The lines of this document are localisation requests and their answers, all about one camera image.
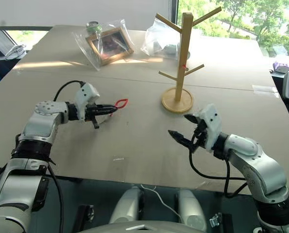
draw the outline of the white cable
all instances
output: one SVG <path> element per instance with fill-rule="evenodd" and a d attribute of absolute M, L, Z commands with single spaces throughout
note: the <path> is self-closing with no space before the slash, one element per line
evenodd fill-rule
<path fill-rule="evenodd" d="M 166 205 L 166 204 L 163 202 L 163 200 L 162 200 L 162 198 L 160 197 L 159 193 L 157 193 L 157 192 L 156 192 L 155 190 L 153 190 L 153 189 L 145 188 L 143 185 L 141 185 L 141 187 L 142 187 L 143 189 L 150 190 L 150 191 L 154 192 L 154 193 L 158 196 L 160 202 L 161 202 L 164 206 L 166 206 L 168 209 L 170 209 L 171 211 L 173 211 L 173 212 L 180 218 L 180 221 L 183 223 L 182 217 L 181 217 L 174 209 L 172 209 L 170 206 Z"/>

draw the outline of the white table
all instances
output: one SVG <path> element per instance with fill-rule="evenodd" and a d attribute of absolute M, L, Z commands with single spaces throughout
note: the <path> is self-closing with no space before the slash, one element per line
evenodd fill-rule
<path fill-rule="evenodd" d="M 145 32 L 129 31 L 135 44 L 135 53 L 124 60 L 112 63 L 96 71 L 76 44 L 72 32 L 84 27 L 55 26 L 14 68 L 105 77 L 112 79 L 138 80 L 155 83 L 174 83 L 158 74 L 161 70 L 176 77 L 177 61 L 149 57 L 140 48 Z M 185 84 L 242 90 L 253 90 L 252 85 L 274 86 L 261 50 L 256 41 L 219 37 L 191 38 L 191 57 L 187 67 L 205 67 L 185 78 Z"/>
<path fill-rule="evenodd" d="M 13 70 L 1 81 L 0 166 L 10 158 L 15 135 L 23 129 L 35 104 L 51 100 L 62 83 L 74 78 L 73 74 L 59 72 Z M 114 103 L 121 98 L 128 98 L 129 103 L 98 130 L 91 123 L 69 122 L 60 126 L 51 151 L 57 175 L 191 189 L 201 185 L 201 189 L 222 191 L 223 182 L 208 181 L 192 171 L 187 149 L 167 132 L 177 130 L 189 137 L 194 128 L 182 115 L 162 107 L 160 95 L 172 84 L 93 75 L 76 78 L 98 89 L 98 103 Z M 59 99 L 72 100 L 77 88 L 68 86 Z M 281 99 L 253 91 L 191 85 L 187 88 L 195 98 L 190 112 L 215 103 L 223 131 L 257 140 L 283 166 L 289 186 L 289 115 Z M 196 152 L 194 161 L 206 174 L 225 175 L 224 162 L 204 149 Z M 234 168 L 231 174 L 240 175 Z M 240 182 L 231 182 L 230 190 L 239 185 Z"/>

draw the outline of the clear plastic bag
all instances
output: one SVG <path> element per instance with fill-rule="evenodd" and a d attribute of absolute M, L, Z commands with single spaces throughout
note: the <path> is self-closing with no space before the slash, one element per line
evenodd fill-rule
<path fill-rule="evenodd" d="M 74 38 L 96 70 L 101 66 L 123 59 L 134 52 L 125 20 L 105 24 L 87 23 L 87 28 L 73 32 Z"/>
<path fill-rule="evenodd" d="M 180 34 L 159 19 L 155 19 L 154 24 L 145 32 L 141 50 L 149 56 L 178 59 Z"/>

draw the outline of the wooden stand base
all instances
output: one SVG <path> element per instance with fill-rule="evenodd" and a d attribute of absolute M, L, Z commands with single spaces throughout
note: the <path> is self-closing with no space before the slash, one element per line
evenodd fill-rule
<path fill-rule="evenodd" d="M 175 101 L 174 96 L 175 87 L 172 87 L 163 93 L 162 104 L 167 110 L 174 113 L 183 113 L 193 106 L 193 96 L 188 90 L 182 90 L 180 101 Z"/>

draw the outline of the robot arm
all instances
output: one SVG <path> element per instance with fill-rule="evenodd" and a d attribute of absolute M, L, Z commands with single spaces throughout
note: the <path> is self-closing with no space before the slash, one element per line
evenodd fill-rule
<path fill-rule="evenodd" d="M 113 113 L 113 105 L 96 105 L 97 90 L 85 83 L 75 103 L 44 101 L 36 105 L 0 178 L 0 232 L 27 232 L 31 212 L 43 207 L 49 179 L 45 176 L 58 126 L 69 120 L 92 121 Z"/>
<path fill-rule="evenodd" d="M 289 191 L 283 168 L 254 140 L 222 133 L 221 118 L 213 104 L 185 117 L 197 124 L 193 136 L 197 143 L 178 132 L 170 131 L 171 136 L 192 151 L 201 146 L 215 157 L 229 160 L 247 181 L 262 228 L 268 232 L 289 232 Z"/>

